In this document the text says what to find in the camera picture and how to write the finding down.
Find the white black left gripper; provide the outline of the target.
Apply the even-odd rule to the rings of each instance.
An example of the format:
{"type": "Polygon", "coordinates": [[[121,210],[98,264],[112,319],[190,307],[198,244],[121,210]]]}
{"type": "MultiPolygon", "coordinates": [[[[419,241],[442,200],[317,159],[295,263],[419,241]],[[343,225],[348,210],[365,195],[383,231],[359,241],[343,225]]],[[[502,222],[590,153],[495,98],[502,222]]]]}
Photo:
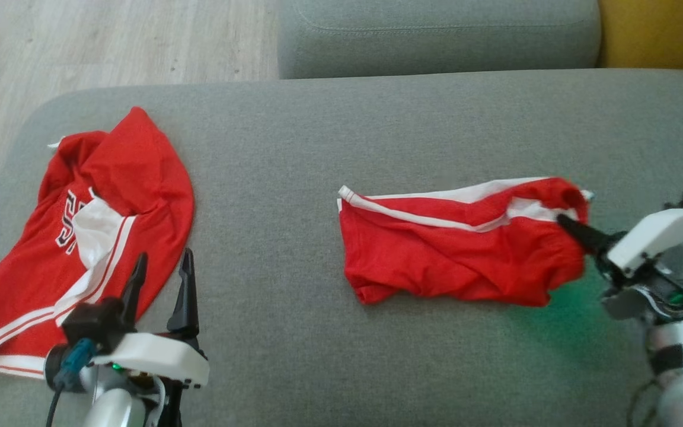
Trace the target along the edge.
{"type": "MultiPolygon", "coordinates": [[[[121,294],[124,328],[135,328],[147,267],[148,254],[139,254],[121,294]]],[[[200,333],[191,248],[184,249],[178,274],[178,296],[167,321],[173,338],[128,333],[113,352],[90,361],[88,427],[183,427],[183,392],[206,386],[210,376],[208,359],[189,344],[198,343],[200,333]]]]}

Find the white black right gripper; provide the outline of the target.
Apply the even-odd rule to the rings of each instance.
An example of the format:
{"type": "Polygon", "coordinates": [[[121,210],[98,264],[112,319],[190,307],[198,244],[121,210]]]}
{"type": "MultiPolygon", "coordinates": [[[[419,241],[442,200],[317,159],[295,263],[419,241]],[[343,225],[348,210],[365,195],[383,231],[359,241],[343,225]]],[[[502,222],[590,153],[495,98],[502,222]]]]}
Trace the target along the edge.
{"type": "Polygon", "coordinates": [[[600,297],[610,318],[650,314],[659,324],[683,321],[683,279],[661,260],[683,248],[683,208],[651,213],[628,232],[613,235],[562,213],[556,222],[595,257],[600,274],[610,282],[600,297]]]}

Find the red jersey with white stripes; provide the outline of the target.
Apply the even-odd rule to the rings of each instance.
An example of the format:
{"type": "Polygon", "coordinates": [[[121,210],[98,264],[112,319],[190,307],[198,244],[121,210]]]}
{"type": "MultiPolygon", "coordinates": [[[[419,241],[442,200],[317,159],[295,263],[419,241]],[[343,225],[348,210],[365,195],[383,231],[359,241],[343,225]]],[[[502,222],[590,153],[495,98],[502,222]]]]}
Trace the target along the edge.
{"type": "Polygon", "coordinates": [[[43,379],[62,324],[81,302],[119,297],[141,253],[148,256],[137,314],[177,268],[192,229],[194,196],[166,135],[136,106],[110,132],[74,133],[52,144],[35,206],[0,196],[25,218],[0,238],[0,373],[43,379]]]}

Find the red shorts with white trim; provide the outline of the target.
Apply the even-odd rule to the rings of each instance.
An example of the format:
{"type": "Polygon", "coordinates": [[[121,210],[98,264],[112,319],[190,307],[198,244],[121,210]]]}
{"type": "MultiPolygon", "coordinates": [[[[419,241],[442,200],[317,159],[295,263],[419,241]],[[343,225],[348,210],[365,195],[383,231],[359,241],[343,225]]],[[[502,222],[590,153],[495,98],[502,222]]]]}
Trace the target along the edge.
{"type": "Polygon", "coordinates": [[[543,307],[585,272],[557,218],[588,221],[592,198],[560,177],[379,196],[342,186],[344,275],[364,305],[406,292],[543,307]]]}

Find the grey sofa seat cushion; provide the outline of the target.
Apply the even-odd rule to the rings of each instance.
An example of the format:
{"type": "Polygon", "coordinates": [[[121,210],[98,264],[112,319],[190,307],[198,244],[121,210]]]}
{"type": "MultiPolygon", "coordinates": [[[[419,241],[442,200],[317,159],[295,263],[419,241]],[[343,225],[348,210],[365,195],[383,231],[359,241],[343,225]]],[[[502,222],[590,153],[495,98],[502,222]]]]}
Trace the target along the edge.
{"type": "Polygon", "coordinates": [[[356,300],[334,195],[561,176],[614,232],[683,192],[683,71],[575,69],[85,90],[41,106],[0,170],[0,260],[49,143],[141,106],[192,178],[209,384],[183,422],[624,427],[650,379],[592,267],[545,308],[356,300]]]}

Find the yellow cushion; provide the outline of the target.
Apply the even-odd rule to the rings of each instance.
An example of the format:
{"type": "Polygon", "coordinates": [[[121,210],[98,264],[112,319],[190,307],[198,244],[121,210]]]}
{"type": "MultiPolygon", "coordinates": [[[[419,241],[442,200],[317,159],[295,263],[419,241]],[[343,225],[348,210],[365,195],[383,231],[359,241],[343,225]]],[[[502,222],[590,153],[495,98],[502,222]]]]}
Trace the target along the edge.
{"type": "Polygon", "coordinates": [[[598,0],[602,68],[683,69],[683,0],[598,0]]]}

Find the grey sofa ottoman cushion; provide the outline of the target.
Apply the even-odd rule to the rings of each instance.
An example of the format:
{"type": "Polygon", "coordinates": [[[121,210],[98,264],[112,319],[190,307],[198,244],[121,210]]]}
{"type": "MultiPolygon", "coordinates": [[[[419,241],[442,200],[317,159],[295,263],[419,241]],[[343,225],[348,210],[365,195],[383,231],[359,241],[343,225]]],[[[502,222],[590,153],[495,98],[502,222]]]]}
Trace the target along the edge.
{"type": "Polygon", "coordinates": [[[595,65],[598,0],[281,0],[282,79],[595,65]]]}

